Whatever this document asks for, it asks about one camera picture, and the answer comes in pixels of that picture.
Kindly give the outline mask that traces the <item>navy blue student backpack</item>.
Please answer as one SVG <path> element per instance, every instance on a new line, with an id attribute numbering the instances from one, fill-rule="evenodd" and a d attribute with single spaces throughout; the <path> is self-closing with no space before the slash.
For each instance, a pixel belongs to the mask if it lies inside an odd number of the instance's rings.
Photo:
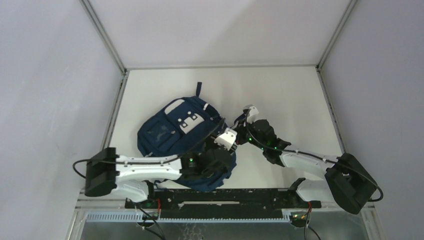
<path id="1" fill-rule="evenodd" d="M 219 112 L 200 98 L 202 83 L 196 94 L 172 100 L 142 124 L 137 132 L 137 148 L 144 157 L 165 157 L 186 152 L 200 152 L 206 148 L 209 134 L 217 134 L 221 122 Z"/>

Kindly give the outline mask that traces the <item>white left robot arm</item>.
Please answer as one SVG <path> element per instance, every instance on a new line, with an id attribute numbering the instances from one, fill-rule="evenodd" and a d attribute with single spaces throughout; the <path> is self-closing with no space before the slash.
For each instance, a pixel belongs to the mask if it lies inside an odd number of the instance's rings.
<path id="1" fill-rule="evenodd" d="M 118 195 L 149 209 L 156 203 L 153 183 L 197 183 L 231 172 L 237 132 L 226 128 L 206 142 L 200 153 L 186 152 L 162 157 L 128 157 L 107 147 L 86 160 L 84 194 L 87 197 Z"/>

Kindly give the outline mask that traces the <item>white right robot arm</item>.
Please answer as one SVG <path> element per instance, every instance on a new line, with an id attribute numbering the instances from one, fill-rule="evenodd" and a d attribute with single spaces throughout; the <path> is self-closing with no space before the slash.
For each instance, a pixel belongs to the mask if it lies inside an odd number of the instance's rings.
<path id="1" fill-rule="evenodd" d="M 357 215 L 367 203 L 384 198 L 383 190 L 357 158 L 347 152 L 341 156 L 300 150 L 277 137 L 266 119 L 257 119 L 258 109 L 248 105 L 236 118 L 233 130 L 236 144 L 249 143 L 261 149 L 265 159 L 283 168 L 298 169 L 316 176 L 316 180 L 298 178 L 289 194 L 289 203 L 302 208 L 311 201 L 333 202 L 344 211 Z"/>

